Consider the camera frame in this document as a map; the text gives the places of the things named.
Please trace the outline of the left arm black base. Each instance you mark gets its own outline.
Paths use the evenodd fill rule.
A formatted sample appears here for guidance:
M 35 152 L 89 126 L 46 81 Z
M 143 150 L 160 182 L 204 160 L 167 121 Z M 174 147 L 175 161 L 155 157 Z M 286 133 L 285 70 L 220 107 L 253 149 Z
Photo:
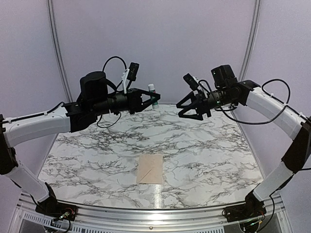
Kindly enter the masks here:
M 78 207 L 75 205 L 59 202 L 51 186 L 47 183 L 45 183 L 45 185 L 48 189 L 48 197 L 43 201 L 38 201 L 36 203 L 35 211 L 37 213 L 52 216 L 58 219 L 60 219 L 61 215 L 68 212 L 69 216 L 66 216 L 65 218 L 70 221 L 74 221 Z

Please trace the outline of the cream envelope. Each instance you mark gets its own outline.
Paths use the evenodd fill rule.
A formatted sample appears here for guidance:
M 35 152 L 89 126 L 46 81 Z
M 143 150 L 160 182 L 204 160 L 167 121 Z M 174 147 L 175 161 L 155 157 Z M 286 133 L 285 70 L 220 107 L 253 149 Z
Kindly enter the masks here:
M 139 156 L 137 183 L 162 184 L 162 175 L 162 154 L 142 154 Z

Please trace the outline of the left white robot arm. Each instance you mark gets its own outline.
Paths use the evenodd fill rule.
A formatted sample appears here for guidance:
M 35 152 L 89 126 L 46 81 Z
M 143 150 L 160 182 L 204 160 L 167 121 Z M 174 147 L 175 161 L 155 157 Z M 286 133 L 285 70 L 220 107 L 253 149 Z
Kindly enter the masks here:
M 80 79 L 81 93 L 75 102 L 59 103 L 49 111 L 0 119 L 0 173 L 42 203 L 51 216 L 61 212 L 52 189 L 39 180 L 16 159 L 14 147 L 50 134 L 75 133 L 88 128 L 104 114 L 142 112 L 160 99 L 160 94 L 125 88 L 122 92 L 106 78 L 103 71 L 94 71 Z

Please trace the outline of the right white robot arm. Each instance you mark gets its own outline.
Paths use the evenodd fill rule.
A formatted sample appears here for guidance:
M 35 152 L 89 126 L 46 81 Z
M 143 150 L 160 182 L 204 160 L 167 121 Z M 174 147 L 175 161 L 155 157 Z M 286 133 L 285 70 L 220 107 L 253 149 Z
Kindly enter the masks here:
M 260 208 L 258 201 L 264 201 L 284 187 L 294 174 L 304 170 L 311 154 L 311 120 L 288 106 L 288 102 L 266 92 L 262 85 L 251 80 L 239 82 L 230 65 L 216 67 L 211 73 L 215 90 L 209 85 L 202 86 L 202 81 L 190 74 L 183 77 L 192 91 L 176 105 L 180 118 L 203 120 L 203 115 L 211 116 L 212 109 L 222 111 L 225 105 L 241 104 L 268 118 L 266 124 L 276 124 L 293 141 L 278 167 L 246 196 L 241 214 L 252 217 Z

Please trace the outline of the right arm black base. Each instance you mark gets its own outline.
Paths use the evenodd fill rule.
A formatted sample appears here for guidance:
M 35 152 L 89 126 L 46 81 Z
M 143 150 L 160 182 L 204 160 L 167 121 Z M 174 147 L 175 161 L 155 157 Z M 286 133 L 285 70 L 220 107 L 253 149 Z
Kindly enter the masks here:
M 244 204 L 228 206 L 222 211 L 222 215 L 226 218 L 227 222 L 255 218 L 266 213 L 264 201 L 256 198 L 253 190 L 246 195 Z

